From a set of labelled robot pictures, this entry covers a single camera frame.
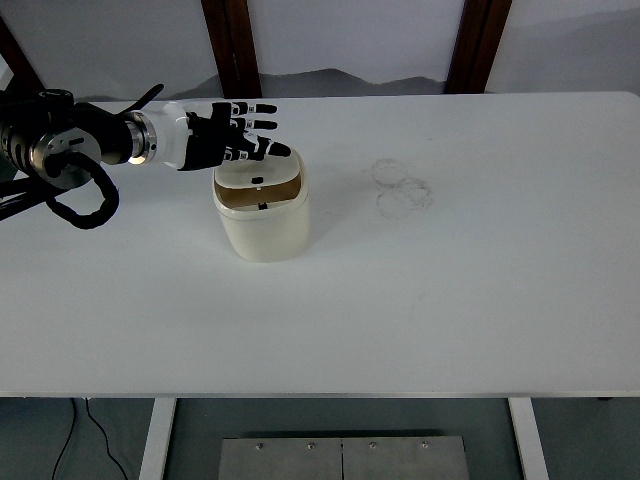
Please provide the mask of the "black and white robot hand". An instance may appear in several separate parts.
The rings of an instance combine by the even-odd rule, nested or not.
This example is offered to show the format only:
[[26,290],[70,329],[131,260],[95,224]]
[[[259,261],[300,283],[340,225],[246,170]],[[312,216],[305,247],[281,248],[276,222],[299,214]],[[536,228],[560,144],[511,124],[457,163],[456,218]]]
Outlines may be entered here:
[[154,158],[179,171],[214,168],[230,161],[287,157],[291,148],[261,134],[277,123],[266,117],[277,107],[244,101],[214,102],[207,117],[170,102],[147,118],[155,131]]

